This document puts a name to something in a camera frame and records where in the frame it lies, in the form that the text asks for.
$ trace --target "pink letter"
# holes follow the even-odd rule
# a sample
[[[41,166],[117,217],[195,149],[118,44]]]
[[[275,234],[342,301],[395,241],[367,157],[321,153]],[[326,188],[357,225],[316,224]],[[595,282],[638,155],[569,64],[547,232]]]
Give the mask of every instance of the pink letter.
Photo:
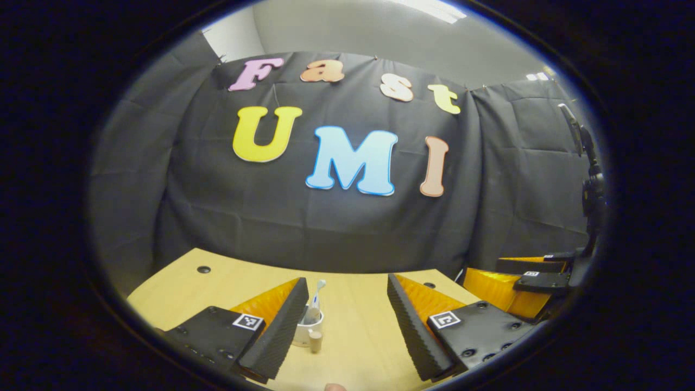
[[[280,67],[284,62],[285,60],[282,58],[263,58],[261,60],[246,61],[246,67],[239,75],[236,83],[229,86],[229,90],[250,90],[256,86],[254,77],[258,77],[258,80],[261,81],[270,74],[273,67]]]

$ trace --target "orange letter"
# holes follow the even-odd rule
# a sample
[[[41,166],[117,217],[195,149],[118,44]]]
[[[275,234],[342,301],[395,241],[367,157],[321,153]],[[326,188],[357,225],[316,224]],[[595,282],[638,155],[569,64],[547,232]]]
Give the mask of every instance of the orange letter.
[[[441,177],[444,174],[444,155],[449,145],[440,138],[427,136],[425,144],[430,147],[430,158],[427,160],[427,175],[420,185],[420,192],[427,197],[439,197],[444,194]]]
[[[402,100],[403,102],[410,102],[413,100],[415,95],[410,88],[413,86],[410,80],[400,77],[393,73],[386,73],[382,75],[382,93],[387,97],[392,97],[393,99]]]
[[[343,63],[338,60],[314,61],[306,66],[308,69],[300,75],[302,81],[340,81],[345,75]]]

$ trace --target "black fabric backdrop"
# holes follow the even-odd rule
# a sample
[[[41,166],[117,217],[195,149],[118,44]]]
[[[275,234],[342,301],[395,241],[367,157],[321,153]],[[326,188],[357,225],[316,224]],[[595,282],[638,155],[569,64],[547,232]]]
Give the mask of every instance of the black fabric backdrop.
[[[90,218],[101,261],[123,294],[193,247],[243,260],[316,271],[375,273],[463,266],[493,269],[499,256],[566,251],[587,239],[581,181],[588,162],[557,104],[553,82],[468,91],[422,70],[369,56],[287,53],[256,87],[229,92],[248,58],[225,64],[196,34],[146,71],[98,135]],[[300,80],[306,65],[343,62],[337,83]],[[406,77],[415,99],[381,93],[384,73]],[[458,115],[434,103],[428,84],[458,94]],[[256,133],[272,140],[278,106],[296,106],[288,147],[268,163],[232,149],[237,112],[264,106]],[[317,127],[345,129],[353,148],[373,130],[398,136],[388,197],[310,189]],[[419,191],[426,136],[449,145],[440,198]]]

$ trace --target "wooden table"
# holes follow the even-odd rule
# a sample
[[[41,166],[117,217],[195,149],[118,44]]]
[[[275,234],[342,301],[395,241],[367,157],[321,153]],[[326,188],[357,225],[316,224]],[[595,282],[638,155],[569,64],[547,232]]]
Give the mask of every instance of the wooden table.
[[[199,273],[208,266],[210,273]],[[437,270],[400,273],[462,303],[479,299]],[[145,281],[128,302],[153,327],[169,330],[210,305],[233,306],[296,277],[305,277],[309,299],[319,279],[323,342],[319,353],[290,346],[271,390],[323,391],[338,383],[348,391],[423,390],[423,382],[401,336],[386,295],[386,274],[318,273],[235,260],[200,249],[191,250]]]

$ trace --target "letter m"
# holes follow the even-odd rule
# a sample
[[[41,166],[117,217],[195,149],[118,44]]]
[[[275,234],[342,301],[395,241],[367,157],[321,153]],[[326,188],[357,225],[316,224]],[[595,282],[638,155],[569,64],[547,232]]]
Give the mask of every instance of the letter m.
[[[333,163],[343,189],[352,185],[364,167],[364,177],[357,182],[357,190],[377,196],[393,194],[394,187],[389,180],[391,149],[398,142],[398,136],[389,131],[374,130],[357,150],[353,150],[342,127],[322,126],[316,128],[314,134],[319,138],[318,153],[313,175],[306,179],[307,186],[324,190],[332,188],[335,184],[330,175]]]

